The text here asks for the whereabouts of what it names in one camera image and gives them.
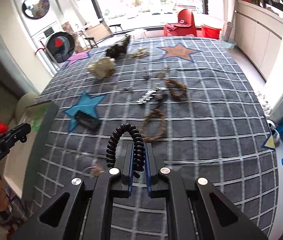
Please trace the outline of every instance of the blue gripper pad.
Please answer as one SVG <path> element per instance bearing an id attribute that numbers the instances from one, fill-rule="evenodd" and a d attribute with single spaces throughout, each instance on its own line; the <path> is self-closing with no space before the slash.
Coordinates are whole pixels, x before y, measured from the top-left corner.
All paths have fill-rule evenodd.
<path id="1" fill-rule="evenodd" d="M 147 192 L 148 196 L 150 197 L 151 193 L 151 181 L 150 181 L 150 166 L 148 161 L 148 151 L 147 151 L 147 144 L 145 144 L 145 174 L 146 174 L 146 184 L 147 184 Z"/>
<path id="2" fill-rule="evenodd" d="M 130 165 L 129 165 L 129 186 L 128 186 L 128 193 L 129 196 L 132 195 L 133 190 L 133 178 L 134 178 L 134 149 L 135 146 L 132 146 L 132 154 L 130 156 Z"/>

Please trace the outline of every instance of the wooden bead bracelet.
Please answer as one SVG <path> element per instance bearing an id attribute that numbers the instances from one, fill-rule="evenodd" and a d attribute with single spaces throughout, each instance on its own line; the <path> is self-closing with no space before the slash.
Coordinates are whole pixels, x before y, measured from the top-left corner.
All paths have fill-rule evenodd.
<path id="1" fill-rule="evenodd" d="M 187 87 L 183 83 L 180 83 L 180 82 L 173 80 L 173 79 L 170 79 L 170 78 L 165 79 L 165 82 L 166 82 L 167 88 L 168 88 L 171 96 L 175 100 L 180 101 L 180 100 L 182 100 L 183 98 L 186 97 Z M 181 88 L 181 94 L 180 95 L 178 95 L 177 93 L 175 93 L 175 91 L 173 91 L 172 85 L 175 85 L 177 88 Z"/>
<path id="2" fill-rule="evenodd" d="M 160 127 L 160 130 L 161 130 L 161 133 L 160 134 L 157 134 L 156 137 L 148 137 L 146 136 L 146 134 L 144 134 L 144 131 L 145 131 L 145 126 L 147 124 L 147 122 L 149 121 L 149 118 L 152 116 L 152 115 L 155 115 L 155 114 L 158 114 L 160 116 L 160 119 L 161 119 L 161 127 Z M 145 142 L 154 142 L 154 141 L 157 141 L 158 139 L 162 138 L 163 135 L 165 134 L 167 130 L 167 122 L 164 118 L 164 114 L 162 111 L 160 111 L 158 108 L 152 110 L 144 119 L 144 121 L 142 122 L 142 126 L 141 126 L 141 129 L 140 129 L 140 133 L 141 133 L 141 136 L 142 138 L 144 139 Z"/>

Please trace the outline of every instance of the blue star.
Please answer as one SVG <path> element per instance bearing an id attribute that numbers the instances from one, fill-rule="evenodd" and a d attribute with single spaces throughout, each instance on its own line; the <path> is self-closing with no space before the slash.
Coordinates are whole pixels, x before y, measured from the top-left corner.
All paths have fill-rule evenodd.
<path id="1" fill-rule="evenodd" d="M 81 110 L 92 117 L 98 118 L 95 111 L 95 106 L 97 106 L 105 97 L 106 95 L 95 96 L 91 98 L 86 92 L 83 92 L 78 103 L 64 111 L 64 113 L 72 117 L 69 122 L 68 132 L 71 132 L 77 126 L 77 121 L 75 120 L 74 115 L 78 110 Z"/>

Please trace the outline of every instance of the washing machine door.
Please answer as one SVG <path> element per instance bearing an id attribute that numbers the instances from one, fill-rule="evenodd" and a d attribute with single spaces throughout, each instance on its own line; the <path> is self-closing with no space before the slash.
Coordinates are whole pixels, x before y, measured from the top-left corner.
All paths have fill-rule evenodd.
<path id="1" fill-rule="evenodd" d="M 73 55 L 75 40 L 67 32 L 53 33 L 46 41 L 46 48 L 58 63 L 62 63 Z"/>

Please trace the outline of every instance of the white shoe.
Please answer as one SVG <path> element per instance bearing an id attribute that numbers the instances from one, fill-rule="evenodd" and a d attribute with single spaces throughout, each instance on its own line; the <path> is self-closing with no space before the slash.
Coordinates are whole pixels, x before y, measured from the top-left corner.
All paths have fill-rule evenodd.
<path id="1" fill-rule="evenodd" d="M 270 128 L 271 130 L 276 129 L 276 125 L 275 125 L 275 123 L 274 123 L 273 121 L 267 120 L 267 123 L 268 123 L 269 128 Z"/>
<path id="2" fill-rule="evenodd" d="M 274 143 L 278 143 L 280 140 L 280 135 L 277 130 L 271 130 L 271 134 L 273 135 Z"/>

